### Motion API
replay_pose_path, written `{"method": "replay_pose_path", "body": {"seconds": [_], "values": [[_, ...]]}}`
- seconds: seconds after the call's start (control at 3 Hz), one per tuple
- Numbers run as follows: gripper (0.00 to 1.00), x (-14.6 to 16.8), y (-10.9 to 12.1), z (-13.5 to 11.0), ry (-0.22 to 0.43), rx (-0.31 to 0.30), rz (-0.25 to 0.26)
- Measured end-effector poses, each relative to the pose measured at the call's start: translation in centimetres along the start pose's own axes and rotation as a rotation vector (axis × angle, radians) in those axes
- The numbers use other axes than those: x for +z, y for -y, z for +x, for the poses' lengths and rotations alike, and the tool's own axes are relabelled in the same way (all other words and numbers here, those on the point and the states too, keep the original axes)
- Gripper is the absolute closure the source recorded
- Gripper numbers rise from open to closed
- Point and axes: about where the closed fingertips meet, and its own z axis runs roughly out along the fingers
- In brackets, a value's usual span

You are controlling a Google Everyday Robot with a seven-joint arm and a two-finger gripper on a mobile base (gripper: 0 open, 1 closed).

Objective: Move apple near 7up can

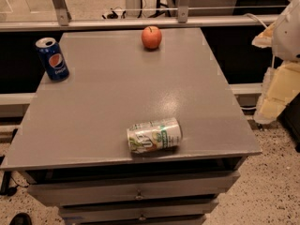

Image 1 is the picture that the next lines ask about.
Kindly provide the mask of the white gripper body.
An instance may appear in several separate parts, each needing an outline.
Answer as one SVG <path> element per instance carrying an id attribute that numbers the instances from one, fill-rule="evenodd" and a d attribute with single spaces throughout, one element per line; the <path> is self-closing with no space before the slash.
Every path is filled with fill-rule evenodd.
<path id="1" fill-rule="evenodd" d="M 275 22 L 273 55 L 281 60 L 300 61 L 300 0 L 292 0 Z"/>

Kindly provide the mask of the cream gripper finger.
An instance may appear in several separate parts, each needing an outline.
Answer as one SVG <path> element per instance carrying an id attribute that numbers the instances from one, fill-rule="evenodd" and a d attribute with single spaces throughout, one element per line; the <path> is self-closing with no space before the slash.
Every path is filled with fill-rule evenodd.
<path id="1" fill-rule="evenodd" d="M 270 48 L 275 24 L 271 23 L 258 36 L 252 40 L 252 45 L 258 48 Z"/>
<path id="2" fill-rule="evenodd" d="M 300 93 L 300 63 L 284 61 L 280 67 L 269 67 L 262 81 L 254 121 L 258 124 L 270 124 Z"/>

